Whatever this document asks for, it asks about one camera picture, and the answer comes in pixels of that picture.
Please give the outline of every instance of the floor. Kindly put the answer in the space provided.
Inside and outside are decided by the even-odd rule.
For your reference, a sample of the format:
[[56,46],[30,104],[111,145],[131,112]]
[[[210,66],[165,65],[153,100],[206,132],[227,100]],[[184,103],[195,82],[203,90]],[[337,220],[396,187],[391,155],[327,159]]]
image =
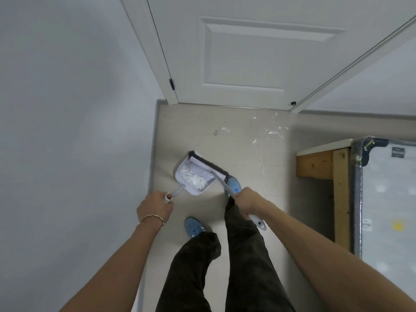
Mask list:
[[[333,238],[332,183],[297,179],[296,151],[363,135],[411,140],[416,124],[410,120],[291,115],[285,111],[239,109],[205,105],[161,105],[156,128],[153,189],[178,187],[173,168],[189,150],[197,150],[238,178],[243,187],[258,191],[279,208]],[[211,263],[205,297],[213,312],[224,311],[229,257],[223,212],[226,197],[216,183],[200,196],[182,192],[160,231],[147,261],[142,311],[153,312],[170,263],[188,241],[184,220],[194,216],[218,234],[221,257]],[[287,251],[271,230],[261,232],[270,258],[297,311],[325,311]]]

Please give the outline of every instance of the door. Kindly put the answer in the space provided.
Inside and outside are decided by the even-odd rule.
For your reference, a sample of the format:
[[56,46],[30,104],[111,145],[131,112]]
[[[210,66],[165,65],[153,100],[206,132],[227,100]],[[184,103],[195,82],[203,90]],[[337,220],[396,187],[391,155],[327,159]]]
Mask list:
[[179,102],[290,109],[416,0],[148,0]]

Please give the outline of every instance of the dark brown pants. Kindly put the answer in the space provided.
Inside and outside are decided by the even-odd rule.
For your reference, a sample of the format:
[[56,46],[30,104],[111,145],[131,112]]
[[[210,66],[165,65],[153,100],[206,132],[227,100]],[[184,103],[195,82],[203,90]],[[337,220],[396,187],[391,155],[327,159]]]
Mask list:
[[[230,252],[226,312],[293,312],[257,227],[230,198],[225,212]],[[215,233],[191,238],[172,261],[156,312],[210,312],[204,297],[209,264],[221,254]]]

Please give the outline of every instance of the white wall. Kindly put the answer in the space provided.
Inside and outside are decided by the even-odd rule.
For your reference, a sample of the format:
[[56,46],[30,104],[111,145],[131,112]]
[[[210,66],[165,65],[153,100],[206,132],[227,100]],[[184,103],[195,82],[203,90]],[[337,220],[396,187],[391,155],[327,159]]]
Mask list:
[[57,311],[131,235],[163,94],[119,0],[0,0],[0,311]]
[[382,57],[307,109],[415,116],[416,38]]

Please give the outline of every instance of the bracelet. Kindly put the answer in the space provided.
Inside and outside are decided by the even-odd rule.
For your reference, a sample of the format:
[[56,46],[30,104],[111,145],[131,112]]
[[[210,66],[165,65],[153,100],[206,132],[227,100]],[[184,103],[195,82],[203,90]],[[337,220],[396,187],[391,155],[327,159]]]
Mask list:
[[144,219],[146,219],[147,217],[151,217],[151,216],[154,216],[154,217],[158,217],[160,220],[162,220],[162,228],[163,228],[163,226],[165,225],[165,221],[162,219],[162,217],[159,217],[158,215],[145,215],[141,220],[140,220],[140,223],[144,220]]

